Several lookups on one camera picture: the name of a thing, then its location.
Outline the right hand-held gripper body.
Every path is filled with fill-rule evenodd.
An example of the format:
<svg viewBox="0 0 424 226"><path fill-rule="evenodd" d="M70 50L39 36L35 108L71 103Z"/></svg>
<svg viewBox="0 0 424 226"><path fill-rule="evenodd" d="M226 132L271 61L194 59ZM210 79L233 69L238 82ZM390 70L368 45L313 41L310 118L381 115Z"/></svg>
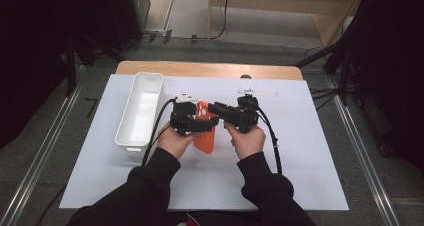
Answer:
<svg viewBox="0 0 424 226"><path fill-rule="evenodd" d="M237 98L240 119L237 123L237 128L242 133L247 133L251 128L258 124L258 119L261 118L265 125L271 129L272 126L264 111L260 108L257 96L277 97L277 92L262 92L254 89L240 89L238 91L241 97Z"/></svg>

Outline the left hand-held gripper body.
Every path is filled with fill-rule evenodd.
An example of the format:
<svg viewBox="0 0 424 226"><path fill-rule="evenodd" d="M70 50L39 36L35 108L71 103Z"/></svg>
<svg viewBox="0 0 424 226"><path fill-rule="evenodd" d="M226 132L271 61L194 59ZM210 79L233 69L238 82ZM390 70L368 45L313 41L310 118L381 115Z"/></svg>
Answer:
<svg viewBox="0 0 424 226"><path fill-rule="evenodd" d="M178 134L186 135L193 131L197 101L196 96L187 93L182 93L174 99L170 125Z"/></svg>

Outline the orange phone case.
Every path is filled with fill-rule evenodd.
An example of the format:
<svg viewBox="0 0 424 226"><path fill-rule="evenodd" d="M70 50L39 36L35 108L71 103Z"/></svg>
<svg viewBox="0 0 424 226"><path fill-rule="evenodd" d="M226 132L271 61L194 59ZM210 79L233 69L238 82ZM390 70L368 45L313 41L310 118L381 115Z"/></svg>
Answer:
<svg viewBox="0 0 424 226"><path fill-rule="evenodd" d="M208 111L208 103L199 101L196 106L195 119L210 119L217 117ZM215 127L211 132L201 132L201 136L194 141L194 146L205 154L211 154L214 148Z"/></svg>

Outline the person's left hand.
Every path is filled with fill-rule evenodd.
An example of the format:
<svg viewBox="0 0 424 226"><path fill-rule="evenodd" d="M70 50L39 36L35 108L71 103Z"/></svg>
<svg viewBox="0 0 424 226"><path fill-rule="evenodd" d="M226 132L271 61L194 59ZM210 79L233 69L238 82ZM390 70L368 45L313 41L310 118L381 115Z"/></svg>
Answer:
<svg viewBox="0 0 424 226"><path fill-rule="evenodd" d="M158 147L170 153L176 159L180 159L187 147L198 137L200 133L192 132L186 135L178 134L167 122L161 129L158 137Z"/></svg>

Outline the person's right hand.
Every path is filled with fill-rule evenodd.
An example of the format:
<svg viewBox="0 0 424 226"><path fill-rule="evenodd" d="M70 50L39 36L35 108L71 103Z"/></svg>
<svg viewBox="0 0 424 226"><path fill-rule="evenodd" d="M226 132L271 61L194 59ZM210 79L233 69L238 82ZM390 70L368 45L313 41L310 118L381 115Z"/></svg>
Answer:
<svg viewBox="0 0 424 226"><path fill-rule="evenodd" d="M227 122L224 123L224 127L231 136L232 145L240 160L263 151L266 135L258 126L253 126L247 133L241 133L234 125Z"/></svg>

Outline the white plastic bin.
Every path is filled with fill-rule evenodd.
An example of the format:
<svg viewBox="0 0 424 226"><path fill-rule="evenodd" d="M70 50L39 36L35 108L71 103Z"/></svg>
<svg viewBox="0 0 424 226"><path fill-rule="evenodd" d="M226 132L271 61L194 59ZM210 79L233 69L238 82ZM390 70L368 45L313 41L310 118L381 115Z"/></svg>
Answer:
<svg viewBox="0 0 424 226"><path fill-rule="evenodd" d="M164 76L160 73L137 73L115 136L115 143L134 158L144 155L154 123L163 102Z"/></svg>

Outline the white table mat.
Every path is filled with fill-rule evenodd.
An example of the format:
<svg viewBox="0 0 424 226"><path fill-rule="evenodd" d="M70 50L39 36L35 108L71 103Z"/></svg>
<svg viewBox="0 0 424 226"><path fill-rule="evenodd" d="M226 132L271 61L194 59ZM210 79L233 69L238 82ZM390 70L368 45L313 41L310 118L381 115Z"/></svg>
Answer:
<svg viewBox="0 0 424 226"><path fill-rule="evenodd" d="M143 158L127 156L115 143L134 76L113 74L92 121L68 186L63 209L94 204L123 184ZM171 99L187 93L210 103L236 105L240 89L277 92L257 96L272 126L266 132L264 153L272 171L281 171L294 185L294 199L305 210L345 210L345 195L319 122L308 86L303 80L266 80L164 76L163 102L154 125L170 118ZM215 130L214 149L205 154L194 146L181 157L181 168L171 181L172 211L250 211L253 204L240 189L243 176L230 136Z"/></svg>

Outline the person's dark clothing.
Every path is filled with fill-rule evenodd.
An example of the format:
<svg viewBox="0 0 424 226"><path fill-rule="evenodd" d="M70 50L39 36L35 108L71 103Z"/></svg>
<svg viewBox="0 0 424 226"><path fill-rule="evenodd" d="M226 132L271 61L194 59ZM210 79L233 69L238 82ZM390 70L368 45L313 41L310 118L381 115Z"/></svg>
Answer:
<svg viewBox="0 0 424 226"><path fill-rule="evenodd" d="M168 212L161 226L186 226L186 215L190 214L200 226L260 226L258 213L228 211Z"/></svg>

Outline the black stand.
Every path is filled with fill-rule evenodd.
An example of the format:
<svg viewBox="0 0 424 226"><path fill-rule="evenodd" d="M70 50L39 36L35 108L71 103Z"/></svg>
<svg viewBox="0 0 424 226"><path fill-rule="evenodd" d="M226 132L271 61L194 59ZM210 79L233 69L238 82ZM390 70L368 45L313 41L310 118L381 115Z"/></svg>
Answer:
<svg viewBox="0 0 424 226"><path fill-rule="evenodd" d="M95 55L91 51L92 48L97 48L118 62L125 60L123 56L115 52L112 48L87 34L68 34L66 40L67 97L73 93L77 85L75 56L78 56L84 65L92 66L95 62Z"/></svg>
<svg viewBox="0 0 424 226"><path fill-rule="evenodd" d="M328 56L326 63L323 66L323 71L326 75L332 75L337 70L340 71L339 84L336 88L330 90L332 97L338 96L344 106L347 106L346 95L349 92L354 92L355 88L348 87L350 77L352 59L351 52L340 42L322 48L319 52L304 58L294 64L297 68L302 68L310 63Z"/></svg>

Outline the dark curtain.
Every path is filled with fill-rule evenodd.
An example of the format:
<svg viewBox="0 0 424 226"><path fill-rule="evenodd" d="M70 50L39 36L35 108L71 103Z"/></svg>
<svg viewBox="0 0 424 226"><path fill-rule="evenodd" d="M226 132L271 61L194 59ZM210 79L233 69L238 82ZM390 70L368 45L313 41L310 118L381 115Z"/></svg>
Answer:
<svg viewBox="0 0 424 226"><path fill-rule="evenodd" d="M133 0L0 0L0 149L67 82L70 33L119 54L142 36Z"/></svg>
<svg viewBox="0 0 424 226"><path fill-rule="evenodd" d="M424 0L362 0L346 37L385 154L424 176Z"/></svg>

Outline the aluminium floor rail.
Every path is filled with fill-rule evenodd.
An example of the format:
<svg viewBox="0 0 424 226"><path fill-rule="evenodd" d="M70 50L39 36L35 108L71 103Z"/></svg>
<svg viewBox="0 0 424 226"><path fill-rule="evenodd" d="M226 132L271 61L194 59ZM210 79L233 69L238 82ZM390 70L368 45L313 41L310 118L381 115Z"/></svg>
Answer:
<svg viewBox="0 0 424 226"><path fill-rule="evenodd" d="M8 208L0 220L0 226L15 226L40 175L50 157L55 143L62 131L62 128L75 104L77 97L81 91L81 83L76 85L73 92L67 96L58 113L56 114L53 123L51 124L46 136L43 139L40 148L37 151L29 169L24 178L19 183L16 192L14 193Z"/></svg>
<svg viewBox="0 0 424 226"><path fill-rule="evenodd" d="M356 157L384 225L401 226L391 200L382 181L380 180L372 160L369 157L368 151L358 132L356 124L354 123L349 107L343 103L340 96L336 96L334 102L346 128L352 147L355 151Z"/></svg>

